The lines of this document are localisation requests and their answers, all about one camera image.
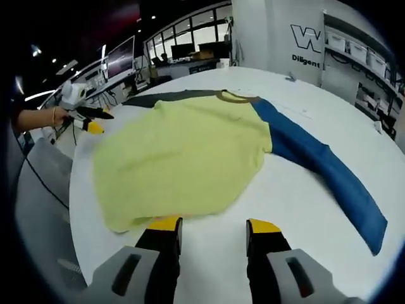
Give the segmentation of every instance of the white round table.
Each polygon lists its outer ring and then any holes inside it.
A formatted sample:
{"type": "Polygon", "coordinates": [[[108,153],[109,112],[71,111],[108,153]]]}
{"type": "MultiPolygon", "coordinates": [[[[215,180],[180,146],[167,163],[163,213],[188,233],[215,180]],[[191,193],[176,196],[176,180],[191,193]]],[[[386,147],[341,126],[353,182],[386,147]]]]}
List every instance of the white round table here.
{"type": "MultiPolygon", "coordinates": [[[[186,89],[228,89],[260,96],[332,151],[361,180],[388,220],[381,252],[373,256],[314,173],[275,155],[239,199],[218,215],[184,220],[181,271],[175,303],[250,303],[246,276],[246,219],[273,222],[292,248],[301,248],[333,274],[347,296],[367,300],[384,280],[404,239],[405,156],[387,134],[344,100],[305,82],[250,68],[197,73],[153,87],[141,95],[186,89]]],[[[149,109],[117,106],[105,134],[83,132],[70,179],[70,222],[80,268],[88,284],[93,271],[143,232],[115,234],[104,225],[94,191],[96,144],[149,109]]]]}

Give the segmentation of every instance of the wrist bracelet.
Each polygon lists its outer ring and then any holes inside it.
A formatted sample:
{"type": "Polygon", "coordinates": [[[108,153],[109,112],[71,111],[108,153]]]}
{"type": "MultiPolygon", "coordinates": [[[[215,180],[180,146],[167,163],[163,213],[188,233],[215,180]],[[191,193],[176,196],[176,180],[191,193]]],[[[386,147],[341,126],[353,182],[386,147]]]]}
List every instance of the wrist bracelet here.
{"type": "Polygon", "coordinates": [[[56,108],[53,108],[53,115],[52,115],[52,124],[55,124],[55,113],[56,113],[56,108]]]}

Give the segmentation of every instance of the w logo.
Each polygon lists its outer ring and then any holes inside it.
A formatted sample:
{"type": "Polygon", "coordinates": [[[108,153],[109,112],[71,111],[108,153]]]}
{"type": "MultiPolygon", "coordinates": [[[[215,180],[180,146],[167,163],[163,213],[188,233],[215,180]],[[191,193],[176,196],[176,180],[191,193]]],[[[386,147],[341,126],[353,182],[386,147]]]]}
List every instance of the w logo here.
{"type": "Polygon", "coordinates": [[[296,40],[297,47],[301,49],[309,49],[311,46],[312,50],[316,53],[321,53],[319,37],[321,31],[315,32],[313,28],[306,27],[302,30],[300,25],[291,24],[292,33],[296,40]]]}

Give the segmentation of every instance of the logo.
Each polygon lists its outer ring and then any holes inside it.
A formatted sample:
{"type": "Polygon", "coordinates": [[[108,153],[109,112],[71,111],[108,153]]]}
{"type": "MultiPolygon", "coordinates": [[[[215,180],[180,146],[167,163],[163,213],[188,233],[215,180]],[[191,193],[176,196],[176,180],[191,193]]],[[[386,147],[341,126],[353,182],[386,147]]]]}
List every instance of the logo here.
{"type": "Polygon", "coordinates": [[[292,55],[292,60],[301,62],[303,65],[312,65],[313,67],[318,67],[318,68],[320,68],[319,62],[307,60],[307,59],[305,59],[305,58],[302,57],[302,56],[292,55]]]}
{"type": "Polygon", "coordinates": [[[306,27],[304,30],[300,25],[291,24],[291,30],[296,40],[297,47],[301,49],[311,49],[315,53],[321,54],[320,36],[321,31],[316,31],[311,27],[306,27]]]}

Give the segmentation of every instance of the human hand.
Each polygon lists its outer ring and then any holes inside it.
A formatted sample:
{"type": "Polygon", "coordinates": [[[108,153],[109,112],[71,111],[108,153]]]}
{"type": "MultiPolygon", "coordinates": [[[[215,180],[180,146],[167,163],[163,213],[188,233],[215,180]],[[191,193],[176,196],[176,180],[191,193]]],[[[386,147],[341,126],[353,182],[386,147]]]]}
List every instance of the human hand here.
{"type": "Polygon", "coordinates": [[[64,118],[69,116],[69,113],[61,106],[55,106],[50,110],[52,111],[51,127],[62,125],[64,118]]]}

